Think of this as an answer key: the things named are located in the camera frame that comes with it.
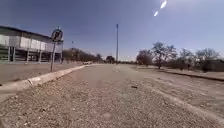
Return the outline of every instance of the sign post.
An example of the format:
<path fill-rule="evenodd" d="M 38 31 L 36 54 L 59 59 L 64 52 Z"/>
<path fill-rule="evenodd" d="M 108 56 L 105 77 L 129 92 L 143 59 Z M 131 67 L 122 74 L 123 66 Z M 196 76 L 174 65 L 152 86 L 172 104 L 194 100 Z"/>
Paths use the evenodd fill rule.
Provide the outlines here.
<path fill-rule="evenodd" d="M 59 28 L 54 30 L 51 35 L 51 39 L 54 42 L 53 52 L 51 56 L 51 72 L 53 71 L 56 44 L 61 41 L 62 36 L 63 36 L 63 32 Z"/>

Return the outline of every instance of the bare tree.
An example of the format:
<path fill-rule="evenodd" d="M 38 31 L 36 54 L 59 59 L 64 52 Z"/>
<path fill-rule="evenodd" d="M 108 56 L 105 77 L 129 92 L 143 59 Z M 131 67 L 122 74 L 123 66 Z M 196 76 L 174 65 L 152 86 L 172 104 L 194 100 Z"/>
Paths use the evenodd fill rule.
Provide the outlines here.
<path fill-rule="evenodd" d="M 96 59 L 97 59 L 97 61 L 101 61 L 102 60 L 102 55 L 97 53 L 96 54 Z"/>
<path fill-rule="evenodd" d="M 115 62 L 115 58 L 113 56 L 107 56 L 106 61 L 108 63 L 114 63 Z"/>
<path fill-rule="evenodd" d="M 211 48 L 198 50 L 196 52 L 196 57 L 199 61 L 214 60 L 214 59 L 217 59 L 218 56 L 219 56 L 219 53 L 216 52 L 214 49 L 211 49 Z"/>
<path fill-rule="evenodd" d="M 164 46 L 161 42 L 157 42 L 153 45 L 152 51 L 155 56 L 156 65 L 159 69 L 162 67 L 163 63 L 166 62 L 166 60 L 175 58 L 177 55 L 176 48 L 173 45 Z"/>
<path fill-rule="evenodd" d="M 138 62 L 138 64 L 144 64 L 146 66 L 152 64 L 152 59 L 153 56 L 150 50 L 140 50 L 136 57 L 136 61 Z"/>
<path fill-rule="evenodd" d="M 196 54 L 196 58 L 200 64 L 200 66 L 201 66 L 201 69 L 204 72 L 207 72 L 208 70 L 211 69 L 211 60 L 215 60 L 219 56 L 219 53 L 211 48 L 198 50 L 195 54 Z"/>
<path fill-rule="evenodd" d="M 191 65 L 194 63 L 194 54 L 186 49 L 182 49 L 180 52 L 181 70 L 187 64 L 188 70 L 190 70 Z"/>

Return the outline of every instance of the sky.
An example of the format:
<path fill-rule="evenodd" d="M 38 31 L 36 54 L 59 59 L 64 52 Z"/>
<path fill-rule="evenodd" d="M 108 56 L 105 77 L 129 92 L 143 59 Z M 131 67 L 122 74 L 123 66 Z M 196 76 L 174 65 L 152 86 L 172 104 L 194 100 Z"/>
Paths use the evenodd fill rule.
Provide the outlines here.
<path fill-rule="evenodd" d="M 160 41 L 224 56 L 224 0 L 1 0 L 0 25 L 50 36 L 60 26 L 64 48 L 134 60 Z"/>

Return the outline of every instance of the curb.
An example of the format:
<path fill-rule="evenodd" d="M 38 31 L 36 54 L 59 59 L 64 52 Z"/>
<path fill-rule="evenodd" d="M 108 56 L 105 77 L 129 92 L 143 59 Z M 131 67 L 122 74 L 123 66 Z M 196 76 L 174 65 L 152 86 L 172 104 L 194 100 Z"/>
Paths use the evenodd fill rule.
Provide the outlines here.
<path fill-rule="evenodd" d="M 163 71 L 165 73 L 175 74 L 175 75 L 182 75 L 182 76 L 190 76 L 190 77 L 196 77 L 196 78 L 202 78 L 202 79 L 208 79 L 208 80 L 216 80 L 224 82 L 224 78 L 215 78 L 215 77 L 207 77 L 207 76 L 200 76 L 200 75 L 191 75 L 191 74 L 184 74 L 184 73 L 177 73 L 177 72 L 170 72 L 170 71 Z"/>
<path fill-rule="evenodd" d="M 0 87 L 0 94 L 16 93 L 24 89 L 28 89 L 30 87 L 35 87 L 39 84 L 43 84 L 43 83 L 55 80 L 56 78 L 62 77 L 73 71 L 76 71 L 88 66 L 91 66 L 91 65 L 78 66 L 78 67 L 74 67 L 70 69 L 60 70 L 57 72 L 47 73 L 44 75 L 29 78 L 26 80 L 21 80 L 18 82 L 5 83 L 5 84 L 2 84 L 2 86 Z"/>

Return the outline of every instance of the road surface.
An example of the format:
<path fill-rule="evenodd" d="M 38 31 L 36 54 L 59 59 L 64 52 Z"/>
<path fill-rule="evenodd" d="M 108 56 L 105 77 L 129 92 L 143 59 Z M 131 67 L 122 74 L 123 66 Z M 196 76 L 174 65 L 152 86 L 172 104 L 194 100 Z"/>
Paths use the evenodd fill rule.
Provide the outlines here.
<path fill-rule="evenodd" d="M 0 127 L 223 128 L 222 118 L 160 92 L 146 76 L 122 65 L 86 67 L 1 103 Z"/>

